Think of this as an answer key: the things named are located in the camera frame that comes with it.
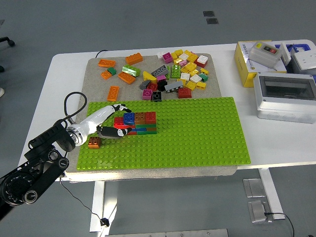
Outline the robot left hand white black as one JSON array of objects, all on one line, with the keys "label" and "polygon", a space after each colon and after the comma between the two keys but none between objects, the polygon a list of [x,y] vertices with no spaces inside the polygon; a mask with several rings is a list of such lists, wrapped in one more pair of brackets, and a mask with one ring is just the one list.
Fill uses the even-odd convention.
[{"label": "robot left hand white black", "polygon": [[86,142],[88,135],[97,133],[100,138],[118,139],[132,131],[131,128],[118,129],[115,127],[101,127],[102,123],[107,120],[116,111],[131,112],[125,104],[114,104],[105,106],[88,116],[78,124],[73,124],[67,128],[76,146]]}]

